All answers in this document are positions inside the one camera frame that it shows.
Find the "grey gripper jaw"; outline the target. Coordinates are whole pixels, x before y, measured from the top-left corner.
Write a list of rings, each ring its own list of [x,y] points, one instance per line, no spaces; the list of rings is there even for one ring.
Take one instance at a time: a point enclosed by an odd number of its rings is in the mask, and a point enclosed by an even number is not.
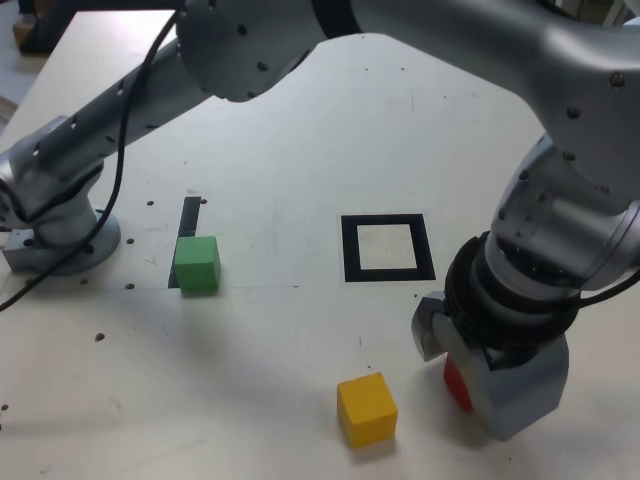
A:
[[[440,317],[449,317],[445,293],[435,291],[423,296],[413,314],[411,332],[424,362],[430,362],[444,353],[434,329],[434,320]]]
[[[434,329],[446,353],[449,392],[493,438],[506,441],[558,408],[569,369],[564,336],[522,365],[491,369],[485,352],[463,340],[449,318],[436,318]]]

